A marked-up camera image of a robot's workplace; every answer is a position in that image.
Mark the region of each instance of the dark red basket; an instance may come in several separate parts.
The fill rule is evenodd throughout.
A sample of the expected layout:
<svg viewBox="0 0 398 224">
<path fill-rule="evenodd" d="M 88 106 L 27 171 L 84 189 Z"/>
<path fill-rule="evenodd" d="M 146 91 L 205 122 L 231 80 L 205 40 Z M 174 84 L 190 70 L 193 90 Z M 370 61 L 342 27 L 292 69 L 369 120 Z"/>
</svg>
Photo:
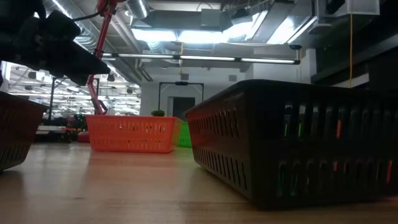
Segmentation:
<svg viewBox="0 0 398 224">
<path fill-rule="evenodd" d="M 0 171 L 23 163 L 46 106 L 0 92 Z"/>
<path fill-rule="evenodd" d="M 398 97 L 247 80 L 187 112 L 195 161 L 260 208 L 398 194 Z"/>
</svg>

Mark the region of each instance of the door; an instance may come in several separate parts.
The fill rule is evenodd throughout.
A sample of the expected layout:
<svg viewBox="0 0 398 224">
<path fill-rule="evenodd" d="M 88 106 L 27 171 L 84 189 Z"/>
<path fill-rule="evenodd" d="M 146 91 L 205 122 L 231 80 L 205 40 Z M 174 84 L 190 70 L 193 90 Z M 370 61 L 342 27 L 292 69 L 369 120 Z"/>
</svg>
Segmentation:
<svg viewBox="0 0 398 224">
<path fill-rule="evenodd" d="M 174 97 L 173 99 L 173 116 L 183 121 L 187 121 L 184 112 L 195 106 L 194 97 Z"/>
</svg>

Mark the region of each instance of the table surface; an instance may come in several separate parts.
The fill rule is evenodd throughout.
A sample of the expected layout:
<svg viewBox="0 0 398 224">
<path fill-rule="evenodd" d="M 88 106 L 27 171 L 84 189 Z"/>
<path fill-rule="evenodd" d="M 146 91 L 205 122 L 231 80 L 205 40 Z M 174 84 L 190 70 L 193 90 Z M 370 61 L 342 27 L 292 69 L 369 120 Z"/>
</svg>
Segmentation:
<svg viewBox="0 0 398 224">
<path fill-rule="evenodd" d="M 397 223 L 398 198 L 279 212 L 256 210 L 193 161 L 171 154 L 97 153 L 34 144 L 0 175 L 0 223 Z"/>
</svg>

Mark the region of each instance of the orange plastic basket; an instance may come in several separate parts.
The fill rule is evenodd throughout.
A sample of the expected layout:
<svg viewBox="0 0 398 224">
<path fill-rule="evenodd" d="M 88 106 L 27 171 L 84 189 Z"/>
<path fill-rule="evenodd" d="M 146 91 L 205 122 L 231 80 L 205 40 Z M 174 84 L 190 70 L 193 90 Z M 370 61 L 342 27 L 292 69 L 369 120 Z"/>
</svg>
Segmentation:
<svg viewBox="0 0 398 224">
<path fill-rule="evenodd" d="M 91 148 L 107 152 L 170 153 L 182 121 L 173 117 L 86 116 Z"/>
</svg>

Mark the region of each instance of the green plant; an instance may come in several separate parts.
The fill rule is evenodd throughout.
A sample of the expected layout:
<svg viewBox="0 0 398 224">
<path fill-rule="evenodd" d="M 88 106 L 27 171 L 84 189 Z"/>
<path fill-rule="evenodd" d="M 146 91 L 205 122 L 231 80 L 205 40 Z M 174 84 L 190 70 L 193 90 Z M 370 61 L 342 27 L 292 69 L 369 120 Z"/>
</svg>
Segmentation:
<svg viewBox="0 0 398 224">
<path fill-rule="evenodd" d="M 164 111 L 162 110 L 155 110 L 150 113 L 152 116 L 164 116 Z"/>
</svg>

